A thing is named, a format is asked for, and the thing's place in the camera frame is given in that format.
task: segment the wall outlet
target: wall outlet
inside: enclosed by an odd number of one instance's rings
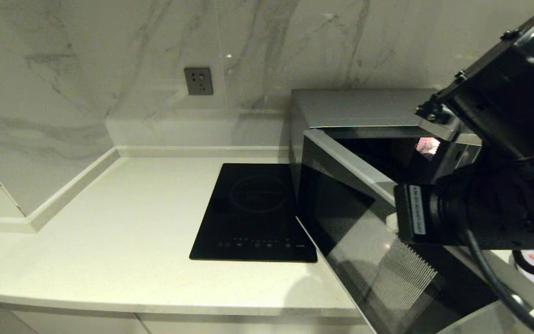
[[[214,95],[209,68],[185,68],[184,77],[189,95]]]

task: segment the induction cooktop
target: induction cooktop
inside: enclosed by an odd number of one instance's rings
[[[289,165],[222,165],[189,258],[316,262],[295,218]]]

